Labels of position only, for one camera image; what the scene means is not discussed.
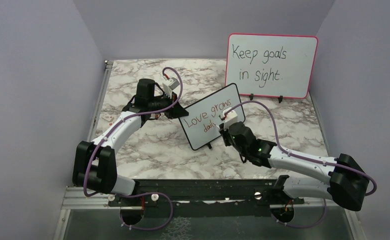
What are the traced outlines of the small black-framed whiteboard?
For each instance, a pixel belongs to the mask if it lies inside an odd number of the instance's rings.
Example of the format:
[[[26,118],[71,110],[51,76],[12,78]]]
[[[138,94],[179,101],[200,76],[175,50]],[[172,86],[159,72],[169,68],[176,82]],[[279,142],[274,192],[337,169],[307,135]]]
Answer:
[[[241,103],[238,87],[231,83],[187,106],[187,116],[180,117],[179,122],[194,151],[218,139],[219,125],[223,123],[220,115]]]

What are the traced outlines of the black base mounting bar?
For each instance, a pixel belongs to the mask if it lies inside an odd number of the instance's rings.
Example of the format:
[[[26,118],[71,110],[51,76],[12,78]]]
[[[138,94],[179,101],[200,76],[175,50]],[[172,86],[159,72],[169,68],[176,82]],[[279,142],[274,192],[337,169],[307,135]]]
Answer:
[[[125,219],[269,217],[271,207],[303,204],[279,179],[138,179],[133,193],[114,194],[108,208]]]

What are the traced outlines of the small white red card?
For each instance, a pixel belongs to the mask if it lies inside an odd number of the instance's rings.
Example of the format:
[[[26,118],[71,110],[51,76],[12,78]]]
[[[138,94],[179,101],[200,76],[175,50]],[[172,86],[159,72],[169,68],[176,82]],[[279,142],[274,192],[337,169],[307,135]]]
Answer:
[[[101,113],[100,118],[109,123],[114,121],[114,117],[108,113]]]

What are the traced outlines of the aluminium rail left table edge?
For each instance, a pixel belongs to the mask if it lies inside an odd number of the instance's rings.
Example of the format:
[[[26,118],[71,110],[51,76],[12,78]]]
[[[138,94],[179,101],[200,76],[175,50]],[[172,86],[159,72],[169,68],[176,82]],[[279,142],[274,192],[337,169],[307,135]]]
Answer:
[[[72,174],[73,182],[75,181],[75,178],[77,176],[76,167],[79,166],[79,160],[78,160],[79,151],[78,151],[78,149],[79,149],[81,143],[83,143],[83,142],[89,143],[90,140],[92,140],[96,134],[97,124],[98,124],[99,117],[100,117],[100,111],[102,109],[102,105],[103,105],[104,97],[106,94],[108,82],[110,79],[111,71],[113,68],[113,64],[114,64],[113,60],[105,60],[104,61],[105,69],[104,69],[103,77],[101,80],[101,85],[100,85],[100,90],[98,92],[97,101],[96,101],[96,104],[94,106],[94,111],[93,111],[93,114],[92,114],[92,117],[90,120],[89,131],[88,131],[86,139],[79,142],[77,145],[77,148],[76,148],[76,153],[75,153],[75,158],[74,158],[74,168],[73,168],[73,174]]]

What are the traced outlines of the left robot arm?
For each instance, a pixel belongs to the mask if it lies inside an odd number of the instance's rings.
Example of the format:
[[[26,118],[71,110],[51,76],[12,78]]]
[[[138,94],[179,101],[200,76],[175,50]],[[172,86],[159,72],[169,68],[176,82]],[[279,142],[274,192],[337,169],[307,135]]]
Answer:
[[[118,174],[116,154],[129,137],[147,121],[165,115],[168,119],[188,116],[179,104],[183,83],[176,78],[168,78],[162,85],[152,79],[138,81],[136,94],[122,109],[117,120],[100,136],[92,141],[81,141],[76,148],[72,182],[95,194],[119,194],[127,205],[135,205],[140,200],[136,181]]]

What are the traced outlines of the large pink-framed whiteboard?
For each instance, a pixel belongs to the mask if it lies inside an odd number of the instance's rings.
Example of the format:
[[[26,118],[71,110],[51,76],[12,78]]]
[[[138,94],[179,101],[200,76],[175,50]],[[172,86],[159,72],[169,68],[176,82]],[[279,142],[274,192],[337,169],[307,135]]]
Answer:
[[[232,33],[227,40],[225,84],[242,96],[305,99],[319,39],[312,35]]]

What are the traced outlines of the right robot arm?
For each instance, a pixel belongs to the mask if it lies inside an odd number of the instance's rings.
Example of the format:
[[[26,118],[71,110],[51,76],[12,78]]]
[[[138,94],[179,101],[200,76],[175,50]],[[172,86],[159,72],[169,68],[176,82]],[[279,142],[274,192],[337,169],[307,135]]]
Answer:
[[[369,179],[364,170],[348,154],[339,157],[318,157],[280,148],[277,143],[256,138],[243,122],[229,127],[219,125],[225,146],[232,146],[243,163],[258,167],[293,171],[303,178],[284,176],[271,190],[272,199],[283,204],[301,197],[332,200],[340,207],[360,211],[363,206]]]

